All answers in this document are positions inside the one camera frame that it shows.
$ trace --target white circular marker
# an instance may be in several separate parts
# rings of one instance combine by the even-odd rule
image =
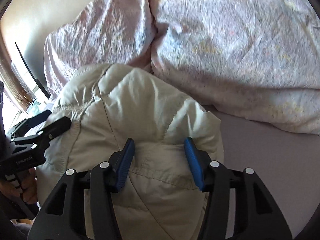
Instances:
[[[250,174],[250,175],[251,175],[251,174],[254,174],[254,170],[251,169],[251,168],[246,168],[246,169],[245,169],[245,172],[248,173],[248,174]]]
[[[100,164],[100,168],[105,169],[107,167],[109,167],[109,163],[108,162],[103,162],[103,163]]]
[[[218,162],[216,162],[216,161],[210,162],[210,165],[211,165],[212,167],[214,167],[214,168],[217,168],[217,167],[220,166],[220,164],[219,164]]]
[[[70,176],[70,175],[72,175],[72,174],[74,174],[74,173],[75,173],[75,171],[74,171],[73,169],[69,169],[69,170],[66,171],[66,174],[67,174],[68,176]]]

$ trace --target beige jacket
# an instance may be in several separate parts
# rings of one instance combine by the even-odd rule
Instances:
[[[183,143],[191,136],[222,162],[218,118],[155,76],[120,64],[80,69],[47,124],[63,116],[71,118],[71,129],[51,142],[46,163],[37,168],[40,204],[67,169],[90,170],[132,138],[135,157],[126,184],[112,195],[123,239],[197,238],[206,200],[194,184]],[[90,214],[86,218],[93,238]]]

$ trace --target white wall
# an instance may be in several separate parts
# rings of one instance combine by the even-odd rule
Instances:
[[[27,71],[16,42],[33,74],[46,84],[43,70],[47,35],[71,22],[91,0],[13,0],[0,21],[4,43],[20,71]]]

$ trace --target human hand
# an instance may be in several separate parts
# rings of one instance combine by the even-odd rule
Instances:
[[[22,194],[24,202],[27,204],[34,204],[38,202],[36,170],[34,168],[29,169],[29,175],[22,181],[21,187],[24,190]],[[0,180],[0,191],[9,199],[13,196],[20,196],[18,190],[10,182],[5,180]]]

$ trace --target blue rubber pad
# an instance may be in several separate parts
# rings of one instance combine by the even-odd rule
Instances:
[[[202,191],[204,189],[203,171],[199,163],[199,160],[196,157],[197,148],[190,137],[188,137],[184,142],[184,151],[187,156],[187,160],[195,184]]]
[[[134,156],[134,141],[131,139],[124,146],[124,156],[121,160],[119,168],[117,169],[117,183],[116,188],[118,192],[124,187],[125,181],[127,180],[127,176],[129,173],[130,165]]]

